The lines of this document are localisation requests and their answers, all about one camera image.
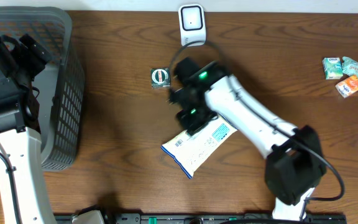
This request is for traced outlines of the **dark round-label can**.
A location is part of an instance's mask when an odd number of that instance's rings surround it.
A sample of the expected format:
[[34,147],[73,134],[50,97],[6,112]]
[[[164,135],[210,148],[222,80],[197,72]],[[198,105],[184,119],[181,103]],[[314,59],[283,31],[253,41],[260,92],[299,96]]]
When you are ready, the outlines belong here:
[[168,67],[150,69],[152,88],[169,88],[171,84]]

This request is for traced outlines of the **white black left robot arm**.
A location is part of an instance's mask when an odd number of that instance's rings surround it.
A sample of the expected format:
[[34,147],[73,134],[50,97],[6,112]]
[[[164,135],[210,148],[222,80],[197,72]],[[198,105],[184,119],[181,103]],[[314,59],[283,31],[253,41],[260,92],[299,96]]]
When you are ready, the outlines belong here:
[[85,74],[66,22],[0,21],[0,196],[6,223],[102,223],[54,214],[44,172],[72,165]]

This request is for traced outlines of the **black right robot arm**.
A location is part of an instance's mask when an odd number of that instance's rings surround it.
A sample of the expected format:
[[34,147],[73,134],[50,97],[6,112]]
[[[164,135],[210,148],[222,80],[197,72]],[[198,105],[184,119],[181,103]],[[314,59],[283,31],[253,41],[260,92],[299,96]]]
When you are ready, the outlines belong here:
[[172,90],[170,100],[182,107],[177,120],[184,130],[193,136],[217,117],[229,121],[266,161],[265,183],[276,197],[272,217],[304,220],[306,201],[326,173],[317,132],[273,114],[217,62],[200,68],[185,58],[173,73],[182,88]]

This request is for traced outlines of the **mint green snack packet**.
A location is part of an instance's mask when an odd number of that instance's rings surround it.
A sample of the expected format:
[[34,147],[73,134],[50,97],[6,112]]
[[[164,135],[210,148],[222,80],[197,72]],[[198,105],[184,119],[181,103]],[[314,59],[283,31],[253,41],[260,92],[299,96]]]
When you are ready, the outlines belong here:
[[358,78],[358,62],[349,58],[343,57],[342,72],[346,75],[355,75]]

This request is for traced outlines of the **orange small snack pack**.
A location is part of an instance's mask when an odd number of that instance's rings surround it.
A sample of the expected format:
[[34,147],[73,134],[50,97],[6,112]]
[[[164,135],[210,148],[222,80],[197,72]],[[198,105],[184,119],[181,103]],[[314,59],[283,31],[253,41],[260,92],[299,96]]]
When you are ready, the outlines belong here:
[[358,78],[355,75],[349,76],[336,84],[335,87],[343,98],[347,98],[358,91]]

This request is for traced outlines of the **teal small tissue pack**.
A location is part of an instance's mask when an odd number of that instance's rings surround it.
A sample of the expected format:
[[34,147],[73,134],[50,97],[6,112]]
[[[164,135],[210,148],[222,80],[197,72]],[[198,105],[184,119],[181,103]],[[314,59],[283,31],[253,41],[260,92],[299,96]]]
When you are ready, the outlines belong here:
[[339,57],[323,58],[322,64],[326,80],[339,80],[343,77],[342,64]]

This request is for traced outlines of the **orange wet wipes pack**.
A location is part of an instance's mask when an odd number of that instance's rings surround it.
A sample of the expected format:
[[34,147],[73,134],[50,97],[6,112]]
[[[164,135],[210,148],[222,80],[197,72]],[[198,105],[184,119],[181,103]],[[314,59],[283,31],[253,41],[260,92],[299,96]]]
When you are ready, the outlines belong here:
[[183,131],[162,144],[161,149],[180,166],[189,179],[192,179],[195,171],[236,131],[230,122],[218,116],[198,133],[191,136],[187,131]]

